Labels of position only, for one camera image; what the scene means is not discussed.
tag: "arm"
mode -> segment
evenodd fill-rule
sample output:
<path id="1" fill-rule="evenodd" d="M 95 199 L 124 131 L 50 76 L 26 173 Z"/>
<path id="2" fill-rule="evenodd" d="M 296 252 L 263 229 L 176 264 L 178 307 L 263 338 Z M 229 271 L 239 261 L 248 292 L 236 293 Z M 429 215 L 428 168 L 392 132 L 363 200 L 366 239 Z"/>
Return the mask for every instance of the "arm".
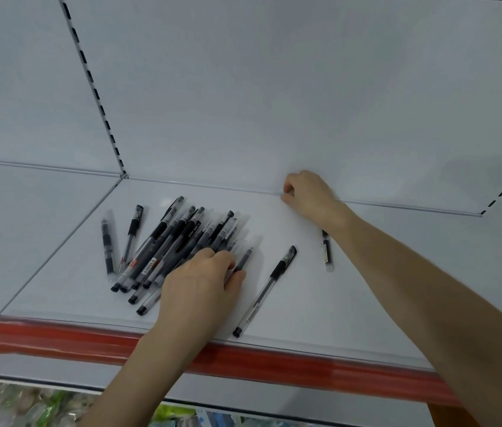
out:
<path id="1" fill-rule="evenodd" d="M 502 426 L 502 313 L 334 199 L 316 174 L 290 174 L 281 199 L 340 245 L 386 312 L 483 426 Z"/>
<path id="2" fill-rule="evenodd" d="M 245 278 L 244 271 L 234 273 L 224 288 L 225 273 L 234 265 L 231 253 L 203 249 L 170 273 L 156 324 L 80 427 L 148 425 L 166 393 L 233 309 Z"/>

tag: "shelf surface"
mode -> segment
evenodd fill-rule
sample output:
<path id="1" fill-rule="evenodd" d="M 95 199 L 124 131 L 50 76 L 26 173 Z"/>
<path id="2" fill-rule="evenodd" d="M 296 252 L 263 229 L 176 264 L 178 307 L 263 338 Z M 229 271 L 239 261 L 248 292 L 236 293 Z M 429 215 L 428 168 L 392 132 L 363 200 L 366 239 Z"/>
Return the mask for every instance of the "shelf surface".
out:
<path id="1" fill-rule="evenodd" d="M 502 191 L 502 1 L 66 2 L 133 177 L 277 192 L 308 168 L 472 213 Z"/>
<path id="2" fill-rule="evenodd" d="M 0 165 L 0 310 L 117 180 Z"/>
<path id="3" fill-rule="evenodd" d="M 139 237 L 142 240 L 180 194 L 192 204 L 218 212 L 241 211 L 249 217 L 243 228 L 247 239 L 263 236 L 248 264 L 240 301 L 217 334 L 218 341 L 430 368 L 335 244 L 335 271 L 326 272 L 319 229 L 295 215 L 275 195 L 124 180 L 4 314 L 148 330 L 157 318 L 158 306 L 146 316 L 138 316 L 138 305 L 127 303 L 130 294 L 109 290 L 98 226 L 101 216 L 112 212 L 122 248 L 135 204 L 147 210 Z M 492 216 L 482 218 L 364 205 L 353 208 L 502 310 L 502 200 Z M 231 336 L 235 324 L 291 244 L 297 245 L 297 259 L 245 334 L 235 339 Z"/>
<path id="4" fill-rule="evenodd" d="M 119 368 L 105 364 L 0 355 L 0 378 L 42 386 L 51 384 L 96 391 L 109 385 Z M 166 400 L 229 412 L 302 418 L 311 423 L 433 427 L 424 403 L 221 377 L 183 374 L 166 395 Z"/>
<path id="5" fill-rule="evenodd" d="M 0 162 L 120 173 L 57 0 L 0 0 Z"/>

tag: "red shelf edge strip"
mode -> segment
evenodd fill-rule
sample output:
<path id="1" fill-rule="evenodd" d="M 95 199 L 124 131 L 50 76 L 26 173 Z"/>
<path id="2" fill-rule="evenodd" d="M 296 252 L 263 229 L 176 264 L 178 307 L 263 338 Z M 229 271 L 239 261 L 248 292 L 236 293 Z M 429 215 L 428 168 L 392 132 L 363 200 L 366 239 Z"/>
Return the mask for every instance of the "red shelf edge strip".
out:
<path id="1" fill-rule="evenodd" d="M 123 365 L 142 334 L 0 317 L 0 353 Z M 363 395 L 461 406 L 433 372 L 210 343 L 187 370 Z"/>

